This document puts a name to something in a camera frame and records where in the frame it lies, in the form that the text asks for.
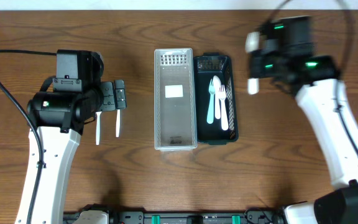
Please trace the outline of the white plastic fork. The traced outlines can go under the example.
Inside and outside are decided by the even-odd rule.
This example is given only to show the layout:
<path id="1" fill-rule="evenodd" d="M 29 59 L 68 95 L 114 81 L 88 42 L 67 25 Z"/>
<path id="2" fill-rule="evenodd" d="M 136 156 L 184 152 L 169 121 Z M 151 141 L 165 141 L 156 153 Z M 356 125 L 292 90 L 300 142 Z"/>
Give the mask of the white plastic fork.
<path id="1" fill-rule="evenodd" d="M 259 32 L 256 31 L 248 33 L 245 50 L 250 55 L 247 91 L 248 94 L 255 95 L 259 92 L 259 71 L 257 61 L 257 53 L 259 50 Z"/>
<path id="2" fill-rule="evenodd" d="M 219 100 L 221 102 L 221 128 L 223 131 L 229 129 L 228 118 L 226 112 L 226 89 L 224 85 L 219 87 Z"/>

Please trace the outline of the pale pink plastic spoon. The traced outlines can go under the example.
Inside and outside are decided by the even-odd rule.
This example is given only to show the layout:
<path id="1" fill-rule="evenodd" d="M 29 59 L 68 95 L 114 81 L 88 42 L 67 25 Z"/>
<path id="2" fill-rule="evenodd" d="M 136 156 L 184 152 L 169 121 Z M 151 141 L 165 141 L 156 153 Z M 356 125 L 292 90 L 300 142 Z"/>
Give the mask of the pale pink plastic spoon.
<path id="1" fill-rule="evenodd" d="M 221 81 L 218 76 L 213 77 L 213 86 L 215 90 L 215 97 L 214 97 L 214 116 L 216 119 L 221 118 L 221 109 L 220 109 L 220 102 L 219 102 L 219 89 L 221 87 Z"/>

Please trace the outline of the mint green plastic fork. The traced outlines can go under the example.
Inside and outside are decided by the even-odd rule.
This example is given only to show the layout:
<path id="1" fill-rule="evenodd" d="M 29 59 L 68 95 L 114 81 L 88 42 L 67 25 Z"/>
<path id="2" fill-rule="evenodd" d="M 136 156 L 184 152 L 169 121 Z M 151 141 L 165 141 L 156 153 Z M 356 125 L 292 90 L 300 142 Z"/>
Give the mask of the mint green plastic fork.
<path id="1" fill-rule="evenodd" d="M 206 122 L 208 124 L 212 124 L 214 122 L 214 94 L 215 94 L 213 79 L 210 80 L 208 91 L 209 91 L 209 105 L 208 105 Z"/>

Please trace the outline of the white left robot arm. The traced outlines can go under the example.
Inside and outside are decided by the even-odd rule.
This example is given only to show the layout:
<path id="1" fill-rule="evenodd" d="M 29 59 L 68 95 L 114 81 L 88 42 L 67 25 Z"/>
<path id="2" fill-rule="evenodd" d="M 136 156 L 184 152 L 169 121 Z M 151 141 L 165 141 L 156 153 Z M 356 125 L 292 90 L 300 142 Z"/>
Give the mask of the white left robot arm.
<path id="1" fill-rule="evenodd" d="M 86 123 L 116 109 L 115 86 L 102 82 L 100 53 L 58 50 L 57 74 L 27 104 L 29 162 L 16 223 L 62 223 L 68 178 Z"/>

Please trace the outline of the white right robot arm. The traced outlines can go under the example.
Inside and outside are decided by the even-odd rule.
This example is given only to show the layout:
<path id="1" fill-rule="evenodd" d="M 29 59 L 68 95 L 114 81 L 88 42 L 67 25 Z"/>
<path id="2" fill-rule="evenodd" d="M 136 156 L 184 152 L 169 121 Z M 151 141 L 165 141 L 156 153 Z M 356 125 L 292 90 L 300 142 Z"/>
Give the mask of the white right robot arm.
<path id="1" fill-rule="evenodd" d="M 247 35 L 248 92 L 269 78 L 308 118 L 326 160 L 333 191 L 284 206 L 275 223 L 358 223 L 358 125 L 341 72 L 329 55 L 315 55 L 308 16 L 267 20 Z"/>

